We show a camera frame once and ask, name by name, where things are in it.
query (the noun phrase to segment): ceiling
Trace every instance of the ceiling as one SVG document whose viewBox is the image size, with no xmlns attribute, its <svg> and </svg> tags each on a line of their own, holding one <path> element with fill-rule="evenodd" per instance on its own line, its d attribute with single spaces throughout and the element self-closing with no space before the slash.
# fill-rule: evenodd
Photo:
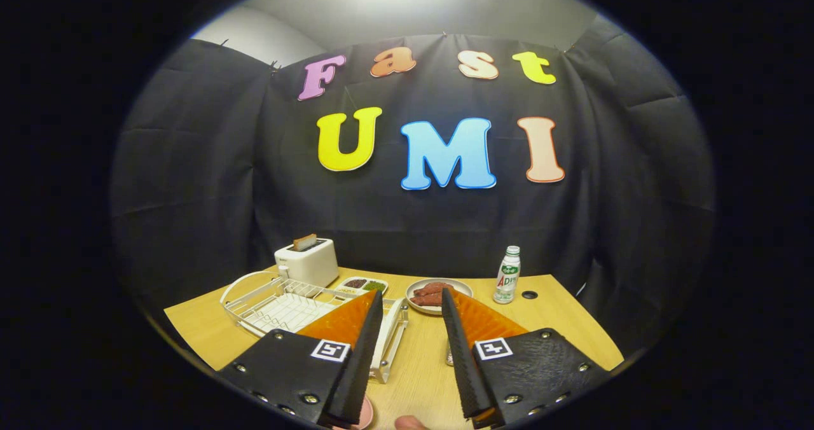
<svg viewBox="0 0 814 430">
<path fill-rule="evenodd" d="M 326 50 L 421 34 L 518 39 L 567 50 L 596 11 L 578 0 L 248 0 Z"/>
</svg>

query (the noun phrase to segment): dish rack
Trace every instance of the dish rack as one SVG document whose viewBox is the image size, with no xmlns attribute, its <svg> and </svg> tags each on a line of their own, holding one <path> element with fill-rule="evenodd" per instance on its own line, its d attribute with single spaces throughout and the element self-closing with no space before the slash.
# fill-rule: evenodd
<svg viewBox="0 0 814 430">
<path fill-rule="evenodd" d="M 262 338 L 273 329 L 296 333 L 354 298 L 357 296 L 285 279 L 272 271 L 257 271 L 232 282 L 221 296 L 221 305 L 238 326 Z M 393 358 L 409 322 L 409 306 L 404 298 L 383 298 L 382 302 L 382 326 L 369 375 L 386 384 Z"/>
</svg>

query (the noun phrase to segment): black backdrop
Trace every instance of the black backdrop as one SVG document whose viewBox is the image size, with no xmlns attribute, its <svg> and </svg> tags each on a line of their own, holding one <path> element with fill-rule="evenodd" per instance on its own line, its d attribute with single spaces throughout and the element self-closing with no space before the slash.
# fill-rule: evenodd
<svg viewBox="0 0 814 430">
<path fill-rule="evenodd" d="M 407 73 L 370 76 L 376 54 L 409 47 Z M 500 76 L 457 66 L 485 51 Z M 515 53 L 548 59 L 552 85 L 524 76 Z M 305 65 L 342 54 L 326 93 L 297 95 Z M 317 158 L 317 120 L 378 106 L 367 164 L 331 172 Z M 555 121 L 566 176 L 526 179 L 517 120 Z M 401 125 L 427 120 L 450 140 L 485 118 L 497 184 L 433 181 L 408 191 Z M 230 48 L 188 41 L 153 77 L 122 132 L 113 173 L 119 254 L 134 291 L 161 309 L 273 265 L 273 252 L 315 232 L 342 266 L 398 274 L 489 277 L 510 244 L 523 274 L 553 274 L 605 326 L 623 354 L 651 343 L 700 273 L 712 233 L 712 161 L 689 100 L 659 62 L 604 18 L 566 52 L 481 36 L 409 36 L 305 59 L 272 74 Z"/>
</svg>

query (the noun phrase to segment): sausage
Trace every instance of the sausage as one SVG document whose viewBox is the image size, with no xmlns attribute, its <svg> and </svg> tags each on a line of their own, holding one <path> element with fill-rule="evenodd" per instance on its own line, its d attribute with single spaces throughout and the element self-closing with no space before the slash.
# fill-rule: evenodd
<svg viewBox="0 0 814 430">
<path fill-rule="evenodd" d="M 414 296 L 410 301 L 419 306 L 440 306 L 441 305 L 441 292 L 431 293 L 424 296 Z"/>
<path fill-rule="evenodd" d="M 439 293 L 444 290 L 444 288 L 454 288 L 453 286 L 449 285 L 445 282 L 432 282 L 425 285 L 423 288 L 419 288 L 413 291 L 415 296 L 427 296 L 433 293 Z"/>
</svg>

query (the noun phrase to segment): letter m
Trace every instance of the letter m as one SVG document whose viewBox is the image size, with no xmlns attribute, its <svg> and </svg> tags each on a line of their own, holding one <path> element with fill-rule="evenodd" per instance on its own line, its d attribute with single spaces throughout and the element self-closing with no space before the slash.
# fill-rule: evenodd
<svg viewBox="0 0 814 430">
<path fill-rule="evenodd" d="M 460 173 L 455 184 L 460 188 L 492 188 L 497 179 L 489 172 L 486 132 L 492 124 L 486 119 L 464 119 L 455 128 L 450 143 L 444 143 L 427 121 L 415 121 L 401 127 L 407 137 L 407 177 L 401 181 L 405 190 L 425 190 L 431 180 L 424 173 L 424 162 L 430 167 L 439 186 L 447 186 L 453 169 L 460 160 Z"/>
</svg>

